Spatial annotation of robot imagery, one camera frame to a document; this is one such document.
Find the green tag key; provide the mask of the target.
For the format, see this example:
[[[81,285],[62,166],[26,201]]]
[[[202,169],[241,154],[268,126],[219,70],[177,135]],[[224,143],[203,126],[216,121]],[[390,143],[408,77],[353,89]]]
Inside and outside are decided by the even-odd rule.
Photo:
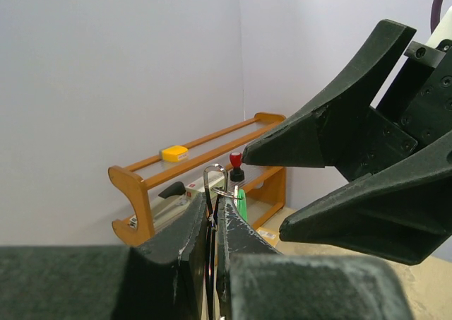
[[[237,191],[237,210],[239,215],[247,222],[248,221],[248,213],[247,213],[247,204],[246,204],[246,193],[243,189],[239,189]]]

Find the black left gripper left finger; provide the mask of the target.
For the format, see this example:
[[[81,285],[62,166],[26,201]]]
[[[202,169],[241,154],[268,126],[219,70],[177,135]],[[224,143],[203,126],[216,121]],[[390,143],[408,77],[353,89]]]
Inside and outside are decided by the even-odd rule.
[[[2,247],[2,319],[200,319],[206,198],[136,247]]]

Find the metal keyring with keys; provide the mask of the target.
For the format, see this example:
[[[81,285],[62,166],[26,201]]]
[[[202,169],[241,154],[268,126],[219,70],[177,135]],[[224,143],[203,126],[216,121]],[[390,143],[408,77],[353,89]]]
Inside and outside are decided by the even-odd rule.
[[[218,188],[210,186],[208,174],[212,171],[220,172],[224,177],[223,186]],[[203,171],[203,186],[207,207],[207,229],[206,229],[206,260],[204,267],[204,281],[206,289],[207,319],[216,319],[214,282],[215,282],[215,252],[216,233],[218,230],[219,203],[222,198],[235,198],[234,194],[228,190],[229,173],[220,164],[215,163],[207,166]]]

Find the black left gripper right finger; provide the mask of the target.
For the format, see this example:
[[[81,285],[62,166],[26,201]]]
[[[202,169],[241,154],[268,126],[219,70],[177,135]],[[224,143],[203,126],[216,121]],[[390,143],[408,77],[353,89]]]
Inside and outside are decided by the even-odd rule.
[[[412,319],[391,267],[368,256],[284,255],[225,198],[216,291],[225,319]]]

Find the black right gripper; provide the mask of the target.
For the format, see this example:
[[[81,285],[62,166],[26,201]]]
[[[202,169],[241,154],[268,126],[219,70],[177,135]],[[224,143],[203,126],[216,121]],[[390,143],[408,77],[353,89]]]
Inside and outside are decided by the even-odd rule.
[[[245,147],[247,165],[336,163],[350,182],[286,217],[282,241],[417,265],[451,237],[451,40],[432,49],[410,43],[415,33],[380,20],[323,90]]]

